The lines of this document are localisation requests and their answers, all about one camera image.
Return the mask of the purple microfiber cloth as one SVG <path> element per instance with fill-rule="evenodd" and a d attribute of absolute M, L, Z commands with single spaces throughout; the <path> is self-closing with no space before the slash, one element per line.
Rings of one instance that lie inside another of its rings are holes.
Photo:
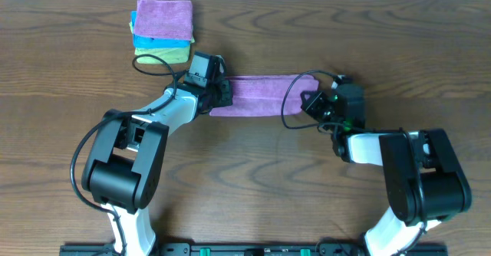
<path fill-rule="evenodd" d="M 235 76 L 228 80 L 232 86 L 233 105 L 211 110 L 212 117 L 274 117 L 281 115 L 285 93 L 296 75 Z M 300 94 L 316 91 L 319 82 L 307 75 L 297 80 L 291 88 L 283 112 L 286 116 L 299 114 L 302 109 Z"/>

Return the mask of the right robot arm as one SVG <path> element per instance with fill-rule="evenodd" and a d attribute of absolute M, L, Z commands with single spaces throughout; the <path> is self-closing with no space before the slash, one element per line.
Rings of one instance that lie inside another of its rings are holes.
<path fill-rule="evenodd" d="M 368 129 L 356 84 L 339 84 L 330 94 L 303 91 L 301 99 L 318 130 L 330 133 L 338 157 L 383 169 L 389 207 L 364 233 L 360 254 L 412 253 L 430 229 L 469 210 L 470 184 L 444 130 Z"/>

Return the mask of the folded blue cloth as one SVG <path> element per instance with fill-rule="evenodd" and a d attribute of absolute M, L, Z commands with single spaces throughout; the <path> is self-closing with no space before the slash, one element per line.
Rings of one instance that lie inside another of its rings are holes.
<path fill-rule="evenodd" d="M 130 13 L 135 48 L 185 48 L 193 30 L 191 1 L 142 0 Z"/>

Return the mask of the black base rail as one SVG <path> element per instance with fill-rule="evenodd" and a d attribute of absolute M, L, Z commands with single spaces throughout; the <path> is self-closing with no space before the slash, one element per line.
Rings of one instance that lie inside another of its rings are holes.
<path fill-rule="evenodd" d="M 60 256 L 115 255 L 108 245 L 62 245 Z M 319 245 L 190 245 L 167 243 L 153 248 L 149 255 L 160 256 L 342 256 L 368 255 L 360 246 L 350 243 L 324 242 Z M 409 256 L 447 256 L 445 245 L 417 245 Z"/>

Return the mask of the folded purple cloth on stack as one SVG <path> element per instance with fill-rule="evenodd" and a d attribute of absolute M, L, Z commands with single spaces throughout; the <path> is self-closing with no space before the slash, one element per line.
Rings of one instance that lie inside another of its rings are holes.
<path fill-rule="evenodd" d="M 133 32 L 145 38 L 190 41 L 193 4 L 189 0 L 138 0 Z"/>

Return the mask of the folded green cloth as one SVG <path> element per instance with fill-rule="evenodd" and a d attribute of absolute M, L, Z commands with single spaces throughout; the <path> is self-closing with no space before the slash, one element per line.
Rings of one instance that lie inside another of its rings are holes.
<path fill-rule="evenodd" d="M 145 38 L 134 34 L 133 24 L 135 18 L 130 23 L 130 30 L 133 37 L 134 53 L 136 56 L 148 54 L 149 57 L 143 57 L 141 64 L 155 64 L 157 60 L 150 57 L 153 55 L 163 59 L 169 64 L 181 64 L 189 60 L 191 52 L 191 44 L 194 43 L 194 37 L 190 41 L 184 40 L 169 40 L 159 38 Z"/>

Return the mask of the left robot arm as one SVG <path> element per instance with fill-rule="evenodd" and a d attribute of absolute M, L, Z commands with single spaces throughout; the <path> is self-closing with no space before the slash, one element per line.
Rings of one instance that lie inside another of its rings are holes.
<path fill-rule="evenodd" d="M 139 110 L 108 110 L 88 133 L 94 143 L 82 172 L 90 207 L 108 214 L 113 255 L 149 255 L 156 244 L 148 205 L 157 190 L 168 137 L 217 107 L 232 105 L 228 80 L 172 82 Z"/>

